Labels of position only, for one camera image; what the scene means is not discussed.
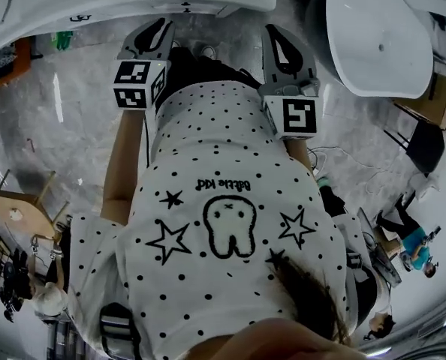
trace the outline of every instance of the cable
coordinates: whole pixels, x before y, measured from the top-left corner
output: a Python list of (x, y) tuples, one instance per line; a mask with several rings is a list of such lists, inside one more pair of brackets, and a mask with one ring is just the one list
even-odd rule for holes
[(148, 123), (146, 122), (146, 116), (143, 120), (145, 124), (145, 133), (146, 133), (146, 168), (149, 167), (149, 137), (148, 137)]
[[(9, 226), (8, 226), (6, 223), (5, 223), (5, 227), (6, 227), (6, 229), (8, 230), (8, 232), (10, 233), (10, 236), (11, 236), (11, 238), (13, 239), (13, 241), (16, 243), (16, 246), (19, 247), (20, 244), (19, 244), (18, 241), (14, 238), (14, 235), (13, 235), (13, 233), (11, 232), (11, 229), (9, 228)], [(49, 269), (48, 265), (46, 265), (46, 264), (44, 263), (43, 259), (41, 259), (36, 253), (35, 253), (35, 257), (36, 257), (37, 259), (39, 259), (47, 269)]]
[(46, 264), (44, 263), (43, 259), (41, 259), (36, 253), (35, 253), (35, 257), (36, 257), (37, 259), (39, 259), (47, 269), (50, 268), (50, 267), (48, 267), (48, 265), (46, 265)]
[(311, 148), (307, 148), (307, 149), (315, 155), (315, 158), (316, 158), (315, 166), (312, 166), (312, 170), (315, 170), (315, 168), (318, 167), (318, 156)]
[[(386, 185), (386, 184), (381, 185), (381, 186), (378, 188), (378, 190), (376, 190), (375, 192), (370, 192), (370, 191), (368, 191), (368, 184), (369, 184), (369, 183), (370, 183), (370, 182), (371, 182), (377, 175), (379, 175), (380, 173), (392, 173), (392, 174), (402, 175), (402, 173), (392, 172), (392, 171), (390, 170), (390, 168), (391, 168), (391, 167), (393, 166), (393, 164), (395, 163), (396, 158), (398, 157), (398, 155), (395, 156), (395, 158), (393, 159), (393, 161), (391, 162), (391, 164), (388, 166), (388, 168), (386, 168), (386, 169), (379, 169), (379, 168), (377, 168), (376, 166), (365, 165), (365, 164), (359, 162), (359, 161), (358, 161), (357, 159), (355, 159), (351, 154), (349, 154), (346, 150), (344, 150), (343, 148), (340, 148), (340, 147), (338, 147), (338, 146), (333, 146), (333, 147), (316, 147), (316, 148), (313, 148), (313, 150), (318, 150), (318, 149), (338, 149), (338, 150), (340, 150), (341, 152), (343, 152), (344, 154), (346, 154), (347, 156), (349, 156), (349, 157), (350, 157), (355, 163), (357, 163), (358, 165), (360, 165), (360, 166), (362, 166), (362, 167), (365, 167), (365, 168), (368, 168), (368, 169), (371, 169), (371, 170), (378, 170), (378, 172), (376, 172), (374, 175), (372, 175), (372, 177), (370, 177), (370, 178), (367, 180), (366, 184), (365, 184), (365, 192), (366, 192), (368, 195), (376, 195), (376, 194), (379, 194), (379, 193), (380, 193), (380, 190)], [(325, 153), (321, 152), (321, 151), (320, 151), (320, 153), (322, 153), (323, 155), (325, 155), (325, 161), (323, 162), (322, 167), (319, 169), (320, 172), (322, 172), (322, 171), (323, 171), (323, 168), (324, 168), (324, 165), (325, 165), (325, 163), (326, 163), (327, 160), (328, 160), (328, 156), (327, 156)]]

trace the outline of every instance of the black chair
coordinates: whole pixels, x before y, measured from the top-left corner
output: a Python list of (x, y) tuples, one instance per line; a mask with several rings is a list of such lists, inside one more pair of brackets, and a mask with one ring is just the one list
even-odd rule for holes
[(398, 136), (408, 144), (407, 146), (387, 130), (384, 132), (406, 150), (408, 157), (422, 173), (431, 173), (438, 166), (445, 144), (443, 132), (437, 125), (419, 120), (410, 140), (398, 133)]

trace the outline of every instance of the teal shirt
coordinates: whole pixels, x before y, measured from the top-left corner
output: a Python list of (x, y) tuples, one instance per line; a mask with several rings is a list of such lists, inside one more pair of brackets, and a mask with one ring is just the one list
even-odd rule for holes
[[(426, 233), (423, 228), (418, 228), (403, 239), (403, 247), (408, 252), (410, 256), (413, 256), (413, 253), (417, 249), (418, 245), (420, 245), (423, 239), (426, 237)], [(415, 269), (422, 269), (425, 263), (428, 261), (430, 257), (430, 250), (427, 247), (423, 247), (420, 249), (418, 253), (418, 259), (412, 261), (412, 264)]]

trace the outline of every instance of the wooden stool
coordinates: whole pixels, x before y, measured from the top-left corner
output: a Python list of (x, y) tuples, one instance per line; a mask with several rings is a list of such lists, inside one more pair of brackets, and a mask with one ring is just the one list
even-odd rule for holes
[(46, 236), (53, 240), (54, 226), (69, 204), (66, 202), (53, 220), (41, 205), (41, 200), (48, 191), (56, 172), (51, 172), (39, 196), (1, 190), (9, 172), (8, 169), (0, 184), (0, 223), (5, 223), (10, 230), (27, 233), (30, 236)]

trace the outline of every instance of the tooth graphic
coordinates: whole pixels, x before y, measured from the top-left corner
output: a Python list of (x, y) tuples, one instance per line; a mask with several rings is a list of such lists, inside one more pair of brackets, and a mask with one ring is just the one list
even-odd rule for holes
[(255, 221), (255, 206), (241, 196), (213, 197), (203, 210), (209, 246), (219, 259), (227, 259), (233, 253), (250, 257), (255, 252)]

